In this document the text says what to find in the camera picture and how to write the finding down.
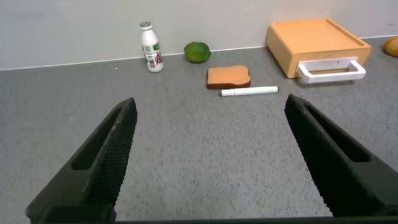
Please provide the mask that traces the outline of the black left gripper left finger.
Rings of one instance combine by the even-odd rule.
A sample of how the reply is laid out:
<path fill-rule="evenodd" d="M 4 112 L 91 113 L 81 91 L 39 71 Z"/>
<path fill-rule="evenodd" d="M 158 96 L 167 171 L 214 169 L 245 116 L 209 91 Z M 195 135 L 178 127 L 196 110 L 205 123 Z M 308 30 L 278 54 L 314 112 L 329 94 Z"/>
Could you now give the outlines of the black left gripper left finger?
<path fill-rule="evenodd" d="M 31 223 L 114 223 L 137 123 L 118 103 L 26 208 Z"/>

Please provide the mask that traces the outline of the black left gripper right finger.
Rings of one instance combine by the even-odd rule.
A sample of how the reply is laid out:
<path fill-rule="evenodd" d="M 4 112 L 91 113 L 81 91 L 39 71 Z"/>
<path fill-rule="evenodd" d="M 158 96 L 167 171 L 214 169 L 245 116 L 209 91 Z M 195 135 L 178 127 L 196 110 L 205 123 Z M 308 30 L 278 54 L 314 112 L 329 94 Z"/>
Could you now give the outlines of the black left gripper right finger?
<path fill-rule="evenodd" d="M 324 202 L 337 217 L 397 215 L 397 172 L 307 100 L 285 115 Z"/>

